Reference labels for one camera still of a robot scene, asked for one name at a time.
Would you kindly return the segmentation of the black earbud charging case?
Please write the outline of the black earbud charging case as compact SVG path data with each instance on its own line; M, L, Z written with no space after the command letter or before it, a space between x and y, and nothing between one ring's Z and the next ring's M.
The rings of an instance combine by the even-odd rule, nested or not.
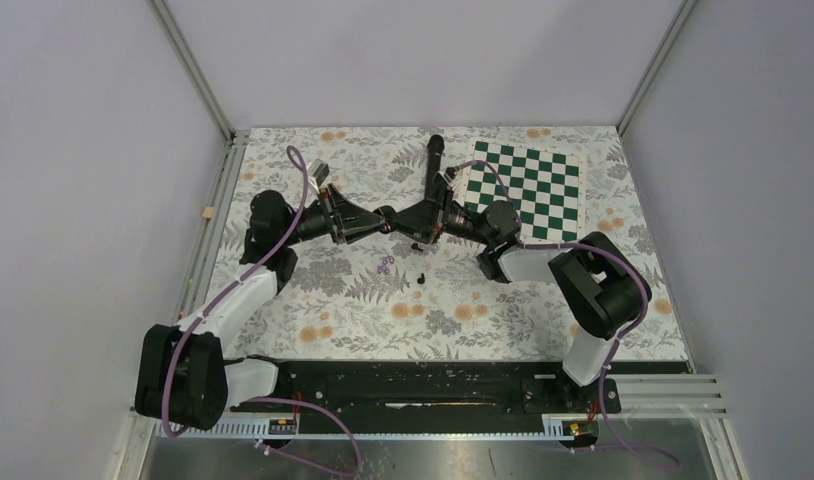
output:
M374 213L380 217L379 231L382 234L391 234L398 230L395 222L397 211L393 207L384 205L375 209Z

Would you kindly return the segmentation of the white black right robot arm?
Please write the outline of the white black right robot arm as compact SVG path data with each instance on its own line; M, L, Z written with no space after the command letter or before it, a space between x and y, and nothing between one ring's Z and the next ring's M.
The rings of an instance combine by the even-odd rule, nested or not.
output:
M579 325L562 363L566 378L556 386L558 402L580 412L596 398L593 382L606 370L623 327L641 318L651 295L639 272L603 234L593 232L564 244L525 245L519 215L509 200L468 211L438 183L416 204L396 211L380 208L384 230L430 245L443 234L483 245L477 264L497 283L555 283Z

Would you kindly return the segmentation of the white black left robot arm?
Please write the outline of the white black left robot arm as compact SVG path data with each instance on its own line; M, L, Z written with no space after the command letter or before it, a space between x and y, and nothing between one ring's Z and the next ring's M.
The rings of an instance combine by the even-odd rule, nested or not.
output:
M387 231L395 213L390 206L368 211L332 186L317 195L294 209L277 191L256 194L234 276L190 315L145 334L134 407L160 420L167 435L209 430L227 409L254 398L271 411L292 401L294 387L274 361L227 360L224 342L288 284L298 260L293 245L324 235L350 243Z

